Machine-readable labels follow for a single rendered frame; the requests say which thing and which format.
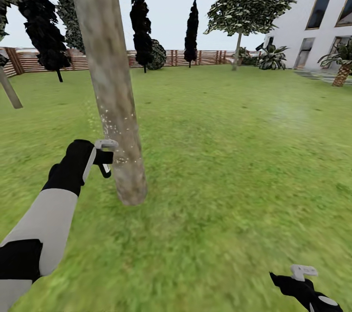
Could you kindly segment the pesticide atomizer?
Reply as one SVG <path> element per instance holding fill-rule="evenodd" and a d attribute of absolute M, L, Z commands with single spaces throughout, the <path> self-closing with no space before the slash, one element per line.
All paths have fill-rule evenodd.
<path fill-rule="evenodd" d="M 104 178 L 109 178 L 112 175 L 111 167 L 109 164 L 100 164 L 98 166 Z"/>

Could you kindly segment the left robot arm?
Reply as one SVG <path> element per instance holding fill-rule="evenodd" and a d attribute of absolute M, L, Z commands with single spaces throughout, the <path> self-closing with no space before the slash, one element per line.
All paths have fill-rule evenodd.
<path fill-rule="evenodd" d="M 7 312 L 61 262 L 81 187 L 92 165 L 112 164 L 115 140 L 73 141 L 30 209 L 0 244 L 0 312 Z"/>

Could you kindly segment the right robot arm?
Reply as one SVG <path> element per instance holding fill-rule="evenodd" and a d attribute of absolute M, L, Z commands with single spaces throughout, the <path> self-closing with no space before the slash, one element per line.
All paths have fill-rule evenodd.
<path fill-rule="evenodd" d="M 283 295 L 294 296 L 308 312 L 344 312 L 340 305 L 321 292 L 314 291 L 313 283 L 304 275 L 318 276 L 314 267 L 290 265 L 291 276 L 275 275 L 270 277 L 275 286 L 280 287 Z"/>

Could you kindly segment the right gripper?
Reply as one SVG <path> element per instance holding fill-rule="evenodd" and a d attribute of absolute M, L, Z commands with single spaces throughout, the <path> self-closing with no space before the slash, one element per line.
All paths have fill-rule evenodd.
<path fill-rule="evenodd" d="M 280 287 L 283 295 L 294 296 L 300 303 L 300 293 L 302 289 L 314 289 L 313 283 L 309 279 L 298 281 L 291 276 L 275 275 L 270 272 L 270 277 L 275 286 Z"/>

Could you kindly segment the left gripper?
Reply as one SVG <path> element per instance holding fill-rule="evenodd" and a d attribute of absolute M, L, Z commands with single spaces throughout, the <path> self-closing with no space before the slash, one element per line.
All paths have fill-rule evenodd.
<path fill-rule="evenodd" d="M 94 165 L 100 165 L 100 164 L 111 165 L 113 163 L 113 156 L 114 156 L 113 152 L 99 150 L 99 153 L 100 153 L 100 157 L 98 161 L 94 163 Z"/>

